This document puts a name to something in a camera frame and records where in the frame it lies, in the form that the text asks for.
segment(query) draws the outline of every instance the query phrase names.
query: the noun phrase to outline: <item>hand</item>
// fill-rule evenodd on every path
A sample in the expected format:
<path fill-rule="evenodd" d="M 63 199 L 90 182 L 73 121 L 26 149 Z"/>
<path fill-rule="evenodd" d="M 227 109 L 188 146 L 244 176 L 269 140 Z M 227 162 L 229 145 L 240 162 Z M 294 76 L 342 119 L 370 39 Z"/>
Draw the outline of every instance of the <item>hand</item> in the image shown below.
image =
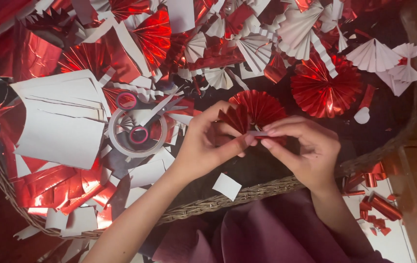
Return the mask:
<path fill-rule="evenodd" d="M 293 154 L 273 140 L 261 141 L 273 156 L 286 165 L 311 192 L 335 187 L 334 167 L 340 151 L 338 135 L 303 117 L 292 116 L 263 127 L 270 137 L 294 136 L 301 144 Z"/>
<path fill-rule="evenodd" d="M 229 106 L 236 105 L 219 101 L 189 123 L 181 149 L 170 166 L 173 173 L 182 180 L 191 182 L 202 177 L 236 155 L 244 157 L 244 150 L 255 146 L 257 140 L 252 135 L 241 135 L 234 128 L 218 120 L 218 112 L 226 112 Z"/>

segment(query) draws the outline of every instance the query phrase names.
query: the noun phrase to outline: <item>left hand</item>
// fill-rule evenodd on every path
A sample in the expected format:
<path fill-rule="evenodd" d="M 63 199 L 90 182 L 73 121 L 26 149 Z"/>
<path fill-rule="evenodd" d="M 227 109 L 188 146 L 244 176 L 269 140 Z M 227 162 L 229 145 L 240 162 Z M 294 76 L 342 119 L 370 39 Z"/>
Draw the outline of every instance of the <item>left hand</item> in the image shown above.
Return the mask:
<path fill-rule="evenodd" d="M 176 171 L 173 174 L 189 183 L 236 155 L 244 157 L 243 151 L 257 144 L 252 135 L 241 135 L 228 124 L 215 122 L 218 112 L 226 112 L 229 106 L 236 108 L 236 105 L 219 101 L 191 120 L 178 156 L 170 167 Z"/>

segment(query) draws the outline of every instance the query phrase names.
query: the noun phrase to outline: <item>forearm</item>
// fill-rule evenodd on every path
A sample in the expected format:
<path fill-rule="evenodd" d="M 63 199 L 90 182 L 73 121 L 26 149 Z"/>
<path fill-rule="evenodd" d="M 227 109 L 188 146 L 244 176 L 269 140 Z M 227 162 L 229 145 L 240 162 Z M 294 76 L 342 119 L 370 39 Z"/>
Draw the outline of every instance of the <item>forearm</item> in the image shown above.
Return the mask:
<path fill-rule="evenodd" d="M 374 251 L 333 182 L 321 190 L 311 191 L 311 197 L 317 216 L 347 255 L 365 256 Z"/>
<path fill-rule="evenodd" d="M 84 263 L 129 263 L 187 182 L 171 168 L 103 232 Z"/>

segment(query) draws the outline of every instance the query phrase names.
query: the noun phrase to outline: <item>tape roll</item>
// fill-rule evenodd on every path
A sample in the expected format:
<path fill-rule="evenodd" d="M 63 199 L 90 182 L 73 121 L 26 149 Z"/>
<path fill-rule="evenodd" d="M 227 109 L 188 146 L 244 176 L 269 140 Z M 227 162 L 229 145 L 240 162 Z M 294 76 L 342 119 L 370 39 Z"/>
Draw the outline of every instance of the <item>tape roll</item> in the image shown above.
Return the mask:
<path fill-rule="evenodd" d="M 111 143 L 113 144 L 113 146 L 118 149 L 118 151 L 120 151 L 121 153 L 131 157 L 131 158 L 135 158 L 135 157 L 147 157 L 150 156 L 152 154 L 157 153 L 160 148 L 163 146 L 163 144 L 165 143 L 165 139 L 166 139 L 166 134 L 168 133 L 168 125 L 166 124 L 166 119 L 164 116 L 162 116 L 160 118 L 160 123 L 161 123 L 161 137 L 158 140 L 157 144 L 155 146 L 153 146 L 152 148 L 145 150 L 145 151 L 132 151 L 128 148 L 125 148 L 124 146 L 122 146 L 118 139 L 117 139 L 117 125 L 118 125 L 118 121 L 119 121 L 119 117 L 126 111 L 121 110 L 121 109 L 117 109 L 113 115 L 111 116 L 110 120 L 109 120 L 109 125 L 108 125 L 108 131 L 109 131 L 109 139 L 111 140 Z"/>

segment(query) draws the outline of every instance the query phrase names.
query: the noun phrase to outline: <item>scissors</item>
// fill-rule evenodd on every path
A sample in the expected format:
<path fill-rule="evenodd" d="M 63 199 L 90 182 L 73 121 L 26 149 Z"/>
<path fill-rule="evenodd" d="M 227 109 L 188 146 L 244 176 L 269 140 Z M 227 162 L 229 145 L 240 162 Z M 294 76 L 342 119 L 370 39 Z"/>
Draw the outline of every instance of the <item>scissors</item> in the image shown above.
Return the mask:
<path fill-rule="evenodd" d="M 133 127 L 129 132 L 129 139 L 135 144 L 142 144 L 149 138 L 149 130 L 152 124 L 158 121 L 166 111 L 175 111 L 187 109 L 187 106 L 176 106 L 176 104 L 182 100 L 184 97 L 179 97 L 176 100 L 170 102 L 173 98 L 174 93 L 166 97 L 160 103 L 144 103 L 141 101 L 133 92 L 123 91 L 118 94 L 116 97 L 116 104 L 119 109 L 123 111 L 132 111 L 132 110 L 152 110 L 152 112 L 141 121 L 141 123 Z M 123 103 L 123 99 L 128 98 L 133 101 L 133 103 Z"/>

